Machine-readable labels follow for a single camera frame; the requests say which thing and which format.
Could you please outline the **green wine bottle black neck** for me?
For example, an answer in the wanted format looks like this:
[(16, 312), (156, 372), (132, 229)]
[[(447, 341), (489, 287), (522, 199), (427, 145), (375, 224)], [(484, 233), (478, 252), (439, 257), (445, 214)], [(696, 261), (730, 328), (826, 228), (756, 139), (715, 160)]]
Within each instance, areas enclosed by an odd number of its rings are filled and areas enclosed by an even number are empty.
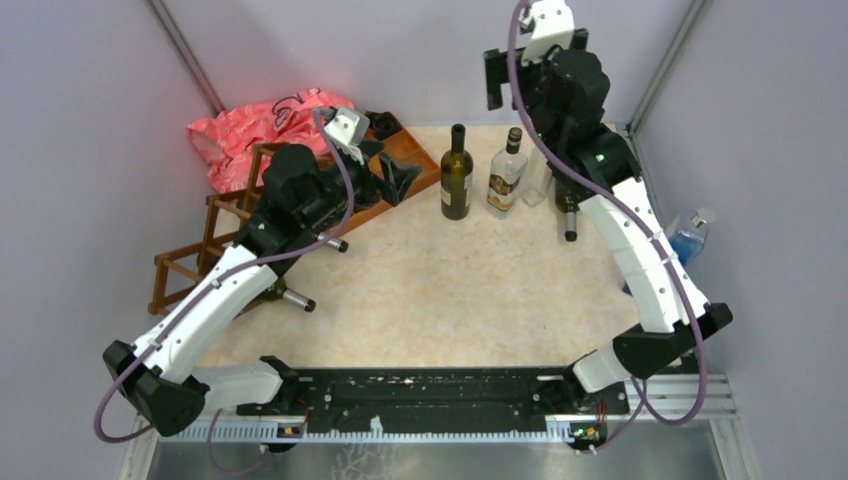
[(466, 128), (451, 127), (451, 146), (441, 158), (441, 211), (450, 220), (464, 219), (470, 210), (473, 158), (465, 149)]

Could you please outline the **green wine bottle silver foil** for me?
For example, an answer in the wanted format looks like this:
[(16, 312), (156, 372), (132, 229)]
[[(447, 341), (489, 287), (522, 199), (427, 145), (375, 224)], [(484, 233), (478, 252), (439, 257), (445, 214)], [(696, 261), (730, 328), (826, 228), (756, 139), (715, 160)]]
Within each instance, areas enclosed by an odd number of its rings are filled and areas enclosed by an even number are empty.
[(316, 237), (317, 243), (320, 246), (331, 248), (339, 253), (346, 253), (349, 250), (349, 243), (343, 239), (339, 239), (330, 233), (320, 233)]

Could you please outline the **clear liquor bottle brown label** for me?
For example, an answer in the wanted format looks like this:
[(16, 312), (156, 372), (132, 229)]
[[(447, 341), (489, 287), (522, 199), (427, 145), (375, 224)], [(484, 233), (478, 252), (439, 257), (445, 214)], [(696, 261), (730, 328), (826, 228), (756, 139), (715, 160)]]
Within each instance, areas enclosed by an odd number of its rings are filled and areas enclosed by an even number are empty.
[(509, 216), (518, 195), (520, 181), (528, 165), (528, 156), (521, 152), (523, 130), (512, 127), (505, 147), (491, 160), (486, 208), (498, 219)]

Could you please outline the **clear glass bottle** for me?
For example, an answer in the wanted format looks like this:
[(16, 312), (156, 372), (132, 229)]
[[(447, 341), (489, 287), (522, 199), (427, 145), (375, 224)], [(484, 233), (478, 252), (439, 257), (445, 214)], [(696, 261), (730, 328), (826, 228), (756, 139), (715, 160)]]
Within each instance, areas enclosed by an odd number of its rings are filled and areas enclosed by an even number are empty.
[(551, 181), (552, 172), (547, 161), (531, 158), (522, 180), (521, 200), (528, 207), (538, 206), (547, 198)]

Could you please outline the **green wine bottle silver neck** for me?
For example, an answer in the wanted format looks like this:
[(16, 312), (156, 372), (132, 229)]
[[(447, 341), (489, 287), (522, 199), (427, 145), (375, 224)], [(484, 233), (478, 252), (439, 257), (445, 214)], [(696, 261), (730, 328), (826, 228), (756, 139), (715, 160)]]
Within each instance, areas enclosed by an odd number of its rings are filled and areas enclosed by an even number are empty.
[(317, 306), (313, 299), (290, 288), (284, 278), (277, 279), (260, 295), (260, 298), (263, 301), (282, 300), (309, 313), (313, 312)]

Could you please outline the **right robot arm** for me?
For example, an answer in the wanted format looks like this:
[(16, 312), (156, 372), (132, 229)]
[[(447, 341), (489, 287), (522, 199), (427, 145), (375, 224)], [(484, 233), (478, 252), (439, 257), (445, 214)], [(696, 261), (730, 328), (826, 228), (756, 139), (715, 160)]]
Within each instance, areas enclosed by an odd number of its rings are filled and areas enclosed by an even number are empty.
[(582, 357), (565, 373), (563, 398), (590, 411), (603, 389), (646, 380), (733, 320), (694, 285), (659, 225), (638, 161), (603, 124), (610, 81), (597, 56), (554, 47), (540, 61), (515, 66), (513, 106), (525, 108), (549, 167), (578, 209), (601, 233), (637, 307), (637, 325)]

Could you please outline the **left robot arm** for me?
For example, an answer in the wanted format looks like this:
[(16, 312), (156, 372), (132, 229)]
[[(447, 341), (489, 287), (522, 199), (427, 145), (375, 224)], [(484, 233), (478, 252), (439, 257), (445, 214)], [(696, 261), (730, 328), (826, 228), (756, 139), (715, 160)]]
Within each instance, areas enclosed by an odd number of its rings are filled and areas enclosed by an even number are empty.
[(322, 168), (309, 147), (280, 147), (263, 173), (256, 209), (207, 276), (147, 333), (105, 349), (108, 394), (121, 394), (160, 435), (176, 435), (219, 409), (266, 405), (285, 414), (297, 406), (300, 388), (274, 356), (230, 367), (198, 361), (301, 256), (333, 241), (353, 214), (380, 202), (398, 205), (422, 171), (393, 160), (378, 141), (330, 151), (334, 163)]

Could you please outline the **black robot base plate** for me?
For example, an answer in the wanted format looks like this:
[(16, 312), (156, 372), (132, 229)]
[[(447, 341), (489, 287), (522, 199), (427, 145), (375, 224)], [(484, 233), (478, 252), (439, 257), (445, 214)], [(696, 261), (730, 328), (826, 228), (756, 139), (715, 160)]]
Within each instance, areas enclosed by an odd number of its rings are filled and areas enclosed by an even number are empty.
[(240, 416), (307, 416), (310, 433), (535, 433), (553, 415), (627, 414), (623, 383), (586, 394), (563, 367), (287, 368), (266, 403)]

